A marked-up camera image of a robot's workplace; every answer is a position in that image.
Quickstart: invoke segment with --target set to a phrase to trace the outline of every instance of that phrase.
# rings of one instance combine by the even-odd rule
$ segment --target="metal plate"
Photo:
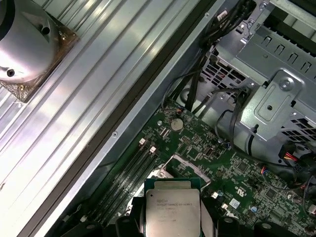
[[[198,237],[200,229],[200,201],[197,189],[147,191],[147,237]]]
[[[19,234],[198,0],[37,2],[81,40],[27,104],[0,88],[6,237]]]

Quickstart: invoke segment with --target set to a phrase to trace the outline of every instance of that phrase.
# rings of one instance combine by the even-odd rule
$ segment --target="chip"
[[[277,193],[273,191],[272,189],[269,189],[266,193],[266,196],[269,197],[270,199],[273,199]]]
[[[242,162],[239,164],[238,166],[238,169],[241,171],[241,172],[244,172],[246,169],[247,169],[247,164]]]
[[[237,201],[235,198],[233,198],[231,200],[231,202],[229,203],[230,206],[232,206],[233,208],[237,209],[237,207],[239,206],[240,202]]]

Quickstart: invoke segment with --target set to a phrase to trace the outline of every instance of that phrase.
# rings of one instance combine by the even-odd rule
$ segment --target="screw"
[[[249,20],[248,23],[247,23],[247,28],[250,29],[253,26],[254,23],[255,23],[254,20]]]
[[[290,91],[292,89],[291,82],[288,80],[283,80],[279,83],[281,90]]]
[[[263,11],[264,9],[266,9],[266,7],[267,7],[267,4],[266,4],[265,2],[262,2],[262,3],[260,3],[260,5],[259,5],[259,10],[260,10],[260,11]]]
[[[15,74],[15,71],[13,69],[9,69],[8,71],[6,71],[6,74],[8,77],[12,77]]]
[[[262,227],[265,228],[265,229],[271,229],[271,228],[272,228],[272,227],[271,227],[269,224],[267,224],[267,223],[263,223],[263,224],[262,224]]]
[[[226,217],[224,219],[224,221],[227,222],[227,223],[232,223],[233,222],[233,220],[231,218],[228,218],[228,217]]]

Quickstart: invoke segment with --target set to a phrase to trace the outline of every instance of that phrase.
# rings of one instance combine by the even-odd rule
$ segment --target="capacitor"
[[[222,197],[222,196],[224,195],[224,193],[223,193],[222,190],[217,191],[217,193],[218,193],[218,196],[219,196],[219,197]]]
[[[170,123],[170,128],[175,132],[180,131],[183,128],[183,121],[180,118],[173,119]]]
[[[252,211],[253,213],[256,213],[258,208],[256,206],[249,206],[250,211]]]

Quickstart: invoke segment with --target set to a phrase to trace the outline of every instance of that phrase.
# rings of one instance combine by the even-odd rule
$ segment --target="mounting hole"
[[[41,30],[41,33],[43,34],[43,35],[48,35],[49,33],[50,33],[50,28],[48,28],[48,27],[44,27],[42,30]]]
[[[93,229],[94,227],[95,227],[95,225],[88,225],[86,228],[89,229],[89,230],[91,230],[91,229]]]
[[[8,75],[8,77],[12,77],[15,74],[15,71],[13,69],[9,69],[8,71],[6,71],[6,74]]]

